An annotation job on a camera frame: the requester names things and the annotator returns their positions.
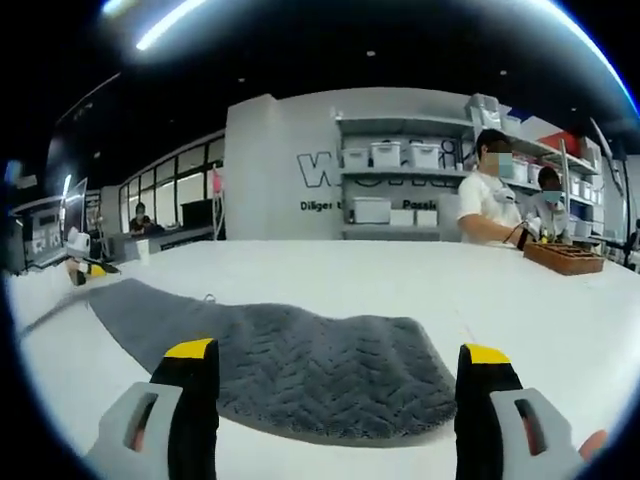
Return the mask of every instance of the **person's hand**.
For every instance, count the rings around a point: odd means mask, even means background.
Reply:
[[[518,242],[520,241],[520,237],[522,236],[523,233],[524,233],[524,228],[523,227],[516,228],[515,231],[509,237],[509,243],[511,245],[513,245],[514,247],[517,247],[518,246]],[[531,235],[527,236],[526,243],[529,243],[529,242],[531,242]]]
[[[78,262],[75,258],[68,258],[64,263],[67,267],[67,272],[69,272],[70,274],[72,272],[77,272],[78,270],[80,270],[80,262]]]
[[[580,449],[580,455],[586,461],[589,461],[593,458],[593,456],[600,450],[604,443],[607,441],[607,432],[604,430],[598,430],[596,433],[591,435],[587,440],[582,444]]]
[[[524,429],[527,432],[527,440],[529,441],[529,451],[533,454],[538,452],[539,445],[536,444],[536,436],[533,433],[533,429],[531,428],[531,424],[526,419],[522,419],[524,422]],[[607,441],[607,432],[604,430],[598,430],[596,433],[591,435],[587,440],[582,444],[582,446],[578,449],[580,456],[585,460],[589,461],[593,458],[593,456],[600,450],[604,443]]]

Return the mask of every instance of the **black ceiling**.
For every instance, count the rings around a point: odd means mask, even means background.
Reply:
[[[223,128],[228,106],[239,101],[365,86],[480,91],[578,133],[594,116],[640,152],[636,114],[611,74],[575,35],[513,7],[526,2],[211,1],[148,52],[133,48],[140,33],[180,0],[138,0],[111,22],[100,18],[99,2],[42,3],[16,21],[37,38],[10,55],[17,73],[6,90],[4,146],[33,172],[47,165],[50,176],[72,169],[93,186],[118,183]],[[636,55],[625,50],[635,7],[585,3],[565,6],[637,91]]]

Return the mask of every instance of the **white shirt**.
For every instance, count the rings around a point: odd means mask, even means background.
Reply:
[[[571,245],[571,236],[569,235],[569,214],[564,208],[562,202],[558,203],[555,210],[551,210],[547,202],[545,202],[542,193],[537,193],[529,199],[527,215],[541,220],[542,226],[546,228],[551,235],[552,241],[561,239],[563,242]]]
[[[458,188],[460,211],[458,220],[467,215],[482,215],[505,227],[515,228],[522,222],[520,211],[515,203],[499,203],[493,194],[504,188],[499,178],[486,175],[477,170],[471,172]],[[462,232],[462,241],[471,243],[469,236]]]

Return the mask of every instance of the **gray fabric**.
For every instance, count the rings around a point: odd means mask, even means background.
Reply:
[[[149,372],[178,343],[218,339],[218,410],[255,428],[329,443],[386,441],[433,430],[455,413],[454,379],[409,318],[227,306],[131,279],[93,290],[89,303]]]

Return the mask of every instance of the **white wall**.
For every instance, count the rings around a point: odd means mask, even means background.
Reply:
[[[466,119],[468,99],[435,90],[363,88],[283,100],[264,95],[229,108],[225,134],[227,238],[340,238],[343,220],[337,208],[340,189],[334,114]],[[523,135],[528,138],[558,131],[540,119],[523,123]],[[301,202],[328,208],[302,210]]]

